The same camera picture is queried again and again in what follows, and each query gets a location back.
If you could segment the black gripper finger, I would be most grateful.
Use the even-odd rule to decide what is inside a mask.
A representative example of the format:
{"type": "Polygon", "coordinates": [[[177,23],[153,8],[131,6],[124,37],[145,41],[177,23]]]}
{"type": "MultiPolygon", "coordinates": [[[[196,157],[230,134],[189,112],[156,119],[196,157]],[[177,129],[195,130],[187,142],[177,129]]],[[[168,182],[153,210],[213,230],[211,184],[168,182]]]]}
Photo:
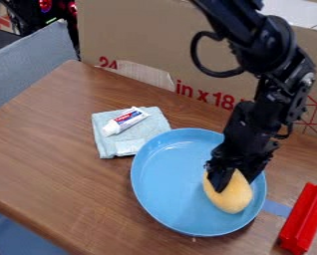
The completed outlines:
{"type": "Polygon", "coordinates": [[[270,159],[271,159],[270,156],[263,156],[263,157],[251,158],[244,162],[239,171],[243,174],[247,182],[251,182],[255,179],[255,177],[259,175],[270,159]]]}
{"type": "Polygon", "coordinates": [[[215,167],[208,165],[205,167],[207,180],[215,192],[220,193],[228,184],[231,175],[234,173],[232,167],[215,167]]]}

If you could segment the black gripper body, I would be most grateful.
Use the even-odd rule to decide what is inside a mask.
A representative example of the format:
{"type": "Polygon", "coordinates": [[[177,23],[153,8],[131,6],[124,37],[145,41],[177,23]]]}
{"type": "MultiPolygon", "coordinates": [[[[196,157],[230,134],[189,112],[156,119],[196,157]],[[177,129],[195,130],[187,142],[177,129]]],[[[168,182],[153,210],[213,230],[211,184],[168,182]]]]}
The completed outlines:
{"type": "Polygon", "coordinates": [[[223,142],[211,152],[208,165],[240,169],[255,157],[271,157],[270,139],[280,128],[272,107],[240,102],[234,107],[223,130],[223,142]]]}

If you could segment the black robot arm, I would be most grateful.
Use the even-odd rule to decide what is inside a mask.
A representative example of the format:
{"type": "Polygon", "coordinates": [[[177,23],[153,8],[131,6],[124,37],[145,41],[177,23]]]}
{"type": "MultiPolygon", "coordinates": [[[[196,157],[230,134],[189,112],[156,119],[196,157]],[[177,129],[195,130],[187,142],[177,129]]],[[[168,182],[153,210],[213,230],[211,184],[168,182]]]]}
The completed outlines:
{"type": "Polygon", "coordinates": [[[315,80],[315,65],[296,45],[287,22],[263,15],[262,0],[189,0],[212,28],[197,32],[189,43],[195,67],[208,76],[228,78],[250,73],[258,79],[254,99],[238,103],[223,129],[223,142],[204,164],[207,180],[219,192],[231,175],[240,172],[252,181],[263,170],[278,142],[287,138],[282,129],[306,112],[306,98],[315,80]],[[238,67],[216,72],[197,59],[200,38],[228,43],[238,67]]]}

